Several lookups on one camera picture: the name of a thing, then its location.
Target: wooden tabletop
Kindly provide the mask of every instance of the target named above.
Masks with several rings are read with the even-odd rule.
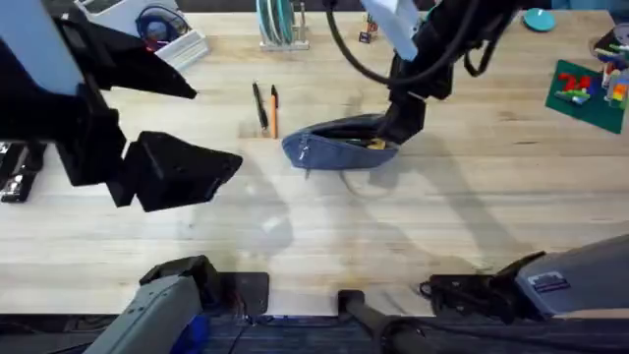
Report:
[[[190,14],[211,53],[185,72],[195,100],[114,89],[128,139],[164,131],[245,162],[205,205],[116,208],[104,186],[72,188],[54,148],[27,204],[0,206],[1,313],[118,313],[152,266],[207,255],[219,270],[267,271],[269,312],[333,315],[361,288],[389,314],[429,314],[409,285],[441,272],[493,272],[538,250],[629,231],[629,142],[544,107],[558,59],[596,69],[588,41],[606,12],[557,12],[557,28],[514,21],[487,73],[457,66],[454,94],[429,101],[426,128],[373,171],[291,167],[259,137],[252,81],[279,91],[279,132],[382,112],[387,90],[354,71],[324,15],[311,50],[263,53],[254,14]],[[363,15],[337,15],[351,49],[388,72],[383,38],[358,42]]]

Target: pen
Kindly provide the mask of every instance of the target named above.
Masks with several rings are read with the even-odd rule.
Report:
[[[254,97],[256,98],[257,103],[257,117],[259,118],[259,124],[262,127],[262,130],[266,131],[266,128],[268,128],[268,120],[266,118],[264,106],[262,105],[262,99],[259,96],[259,88],[257,88],[256,83],[254,83]]]
[[[271,86],[271,137],[277,139],[277,90],[275,85]]]

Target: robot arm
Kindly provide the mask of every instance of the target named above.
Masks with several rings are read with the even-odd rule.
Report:
[[[385,13],[372,16],[381,21],[387,38],[400,49],[404,45],[400,36],[407,30],[404,25],[415,17],[401,16],[396,27],[391,24],[394,12],[386,12],[391,3],[402,4],[400,8],[407,10],[409,5],[404,5],[405,0],[362,1],[368,10]],[[391,105],[378,133],[388,141],[403,144],[424,127],[425,99],[444,99],[452,92],[453,64],[463,57],[470,75],[482,74],[504,30],[526,4],[517,0],[442,1],[411,33],[416,52],[407,45],[400,50],[404,57],[395,54],[388,78],[363,66],[349,51],[334,21],[334,5],[334,0],[327,0],[327,18],[343,55],[366,77],[389,86]],[[469,53],[485,41],[477,68]],[[562,254],[530,255],[496,275],[433,275],[420,292],[431,300],[438,316],[444,312],[476,313],[505,323],[545,320],[579,310],[629,308],[629,288],[622,285],[629,282],[629,275],[622,271],[629,268],[628,254],[626,235]]]
[[[374,8],[374,3],[386,5],[391,3],[383,0],[363,2],[367,9]],[[430,96],[444,99],[452,92],[452,72],[456,61],[464,57],[465,68],[474,77],[486,70],[493,49],[522,5],[521,1],[442,1],[432,9],[427,20],[417,31],[409,34],[417,55],[405,55],[405,58],[402,58],[396,53],[388,78],[366,68],[347,48],[334,21],[335,0],[327,0],[326,15],[332,37],[349,63],[366,77],[389,86],[391,105],[380,122],[378,135],[386,141],[403,144],[424,127],[425,99]],[[412,11],[417,11],[414,5],[411,6],[414,9]],[[376,21],[390,20],[390,17],[380,14],[372,15]],[[388,22],[378,25],[384,29],[392,28]],[[390,30],[387,37],[399,38],[401,35],[403,31],[391,33]],[[399,41],[392,40],[392,43],[396,44]],[[485,52],[479,67],[476,68],[469,57],[469,52],[481,48],[485,41],[487,42]]]
[[[54,143],[70,182],[106,183],[118,207],[134,196],[146,211],[208,202],[242,163],[158,132],[141,132],[123,157],[118,111],[101,89],[197,93],[140,39],[91,24],[76,8],[51,19],[41,0],[9,2],[0,14],[0,77],[0,142]]]

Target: gray robot arm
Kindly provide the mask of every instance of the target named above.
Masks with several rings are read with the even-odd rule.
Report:
[[[564,253],[539,252],[494,275],[436,274],[419,292],[437,316],[543,321],[581,310],[629,308],[628,269],[624,235]]]
[[[544,255],[515,281],[544,317],[629,308],[629,235]]]

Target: black pen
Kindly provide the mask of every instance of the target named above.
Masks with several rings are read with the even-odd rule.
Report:
[[[264,111],[262,98],[259,96],[259,88],[257,88],[256,83],[254,83],[254,97],[256,98],[257,103],[257,117],[259,118],[259,124],[262,126],[262,129],[266,131],[268,128],[268,119],[266,118],[266,111]]]
[[[275,108],[279,108],[279,97],[277,96],[277,89],[275,89],[275,85],[271,85],[271,95],[275,96]]]

